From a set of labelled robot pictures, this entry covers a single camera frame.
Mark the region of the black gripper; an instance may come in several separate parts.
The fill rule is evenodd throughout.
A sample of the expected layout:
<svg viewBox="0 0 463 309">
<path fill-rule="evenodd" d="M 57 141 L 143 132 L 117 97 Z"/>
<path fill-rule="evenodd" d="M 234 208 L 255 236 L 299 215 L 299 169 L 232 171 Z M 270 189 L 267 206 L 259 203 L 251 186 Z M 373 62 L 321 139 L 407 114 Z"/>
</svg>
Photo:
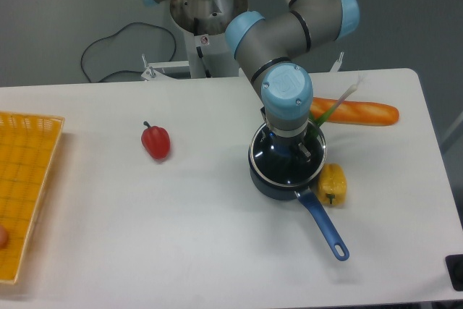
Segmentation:
<svg viewBox="0 0 463 309">
<path fill-rule="evenodd" d="M 260 109 L 264 124 L 262 133 L 262 139 L 267 137 L 273 144 L 273 149 L 276 150 L 282 156 L 295 156 L 300 158 L 301 161 L 310 161 L 311 152 L 305 147 L 305 136 L 309 125 L 309 119 L 307 119 L 300 127 L 294 130 L 282 130 L 274 127 L 266 116 L 266 110 L 264 107 Z"/>
</svg>

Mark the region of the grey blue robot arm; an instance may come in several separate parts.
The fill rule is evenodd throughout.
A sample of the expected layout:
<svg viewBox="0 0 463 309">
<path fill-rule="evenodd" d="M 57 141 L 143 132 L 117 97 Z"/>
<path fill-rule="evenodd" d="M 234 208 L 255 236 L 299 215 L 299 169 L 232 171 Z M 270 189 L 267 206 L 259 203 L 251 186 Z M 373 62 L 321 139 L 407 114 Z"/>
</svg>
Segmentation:
<svg viewBox="0 0 463 309">
<path fill-rule="evenodd" d="M 279 145 L 307 152 L 313 90 L 294 59 L 353 32 L 360 21 L 356 0 L 286 0 L 288 12 L 266 19 L 247 0 L 143 0 L 169 3 L 183 32 L 194 78 L 243 72 L 263 102 L 263 118 Z"/>
</svg>

